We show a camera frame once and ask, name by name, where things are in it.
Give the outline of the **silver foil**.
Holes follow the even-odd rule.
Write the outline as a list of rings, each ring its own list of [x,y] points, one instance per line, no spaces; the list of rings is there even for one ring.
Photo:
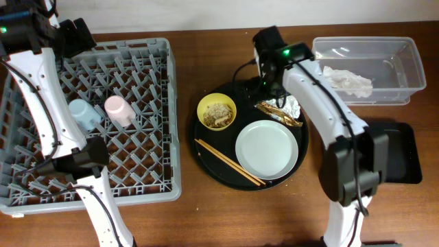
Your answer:
[[[268,105],[271,105],[277,109],[280,109],[282,112],[284,112],[286,115],[293,119],[298,119],[300,117],[300,105],[296,98],[292,95],[288,95],[285,98],[285,104],[282,107],[284,100],[283,98],[280,98],[278,101],[275,99],[270,99],[265,101]]]

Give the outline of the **gold snack wrapper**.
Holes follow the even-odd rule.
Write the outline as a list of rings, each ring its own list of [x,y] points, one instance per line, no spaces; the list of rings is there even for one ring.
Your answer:
[[[271,106],[267,104],[266,102],[260,102],[255,106],[257,109],[262,111],[263,113],[271,116],[275,120],[281,122],[282,124],[285,124],[287,126],[291,127],[302,127],[302,122],[299,122],[295,120],[294,118],[291,118],[286,113],[284,113],[282,110]]]

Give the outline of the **yellow bowl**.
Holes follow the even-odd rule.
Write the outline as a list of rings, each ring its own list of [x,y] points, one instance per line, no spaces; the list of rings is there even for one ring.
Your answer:
[[[237,107],[229,96],[222,93],[211,93],[200,100],[197,116],[208,129],[220,131],[234,122],[237,116]]]

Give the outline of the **white paper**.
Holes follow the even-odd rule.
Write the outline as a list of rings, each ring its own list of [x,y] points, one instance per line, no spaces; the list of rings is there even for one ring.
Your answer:
[[[354,95],[357,98],[372,95],[372,80],[356,75],[351,71],[324,66],[323,75],[331,87],[342,89],[347,95]]]

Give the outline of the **light blue plastic cup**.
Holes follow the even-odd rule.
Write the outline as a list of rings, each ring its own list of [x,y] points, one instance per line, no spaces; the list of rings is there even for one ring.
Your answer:
[[[76,122],[87,131],[94,130],[95,124],[99,124],[102,120],[101,115],[93,106],[83,99],[71,101],[69,103],[69,110]]]

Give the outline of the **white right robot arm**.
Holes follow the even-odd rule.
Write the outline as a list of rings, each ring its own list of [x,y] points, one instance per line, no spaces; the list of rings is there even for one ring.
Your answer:
[[[275,26],[260,30],[252,42],[269,95],[284,90],[294,96],[324,144],[318,178],[330,205],[323,244],[362,246],[367,207],[386,178],[388,135],[371,130],[343,102],[305,43],[288,45]]]

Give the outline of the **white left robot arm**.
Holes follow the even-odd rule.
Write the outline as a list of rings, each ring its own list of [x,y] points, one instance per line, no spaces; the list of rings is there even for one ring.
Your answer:
[[[16,80],[37,128],[41,163],[14,174],[13,181],[35,196],[23,178],[63,176],[71,187],[46,193],[55,198],[76,192],[101,246],[136,246],[124,224],[108,181],[109,153],[102,137],[86,138],[72,117],[58,78],[57,59],[96,46],[83,19],[57,20],[56,1],[1,4],[1,64]]]

